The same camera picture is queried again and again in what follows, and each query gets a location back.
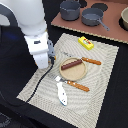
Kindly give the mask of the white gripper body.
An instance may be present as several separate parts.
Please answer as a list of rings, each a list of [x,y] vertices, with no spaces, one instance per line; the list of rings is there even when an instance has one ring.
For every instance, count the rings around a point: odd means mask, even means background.
[[[39,69],[48,67],[48,61],[55,56],[54,46],[48,39],[48,33],[44,32],[38,36],[25,36],[29,53],[33,56]]]

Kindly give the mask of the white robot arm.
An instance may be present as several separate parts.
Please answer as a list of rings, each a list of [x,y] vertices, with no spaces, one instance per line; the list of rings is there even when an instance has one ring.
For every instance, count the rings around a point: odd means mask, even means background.
[[[0,0],[0,14],[21,29],[38,68],[47,68],[55,52],[48,39],[42,0]]]

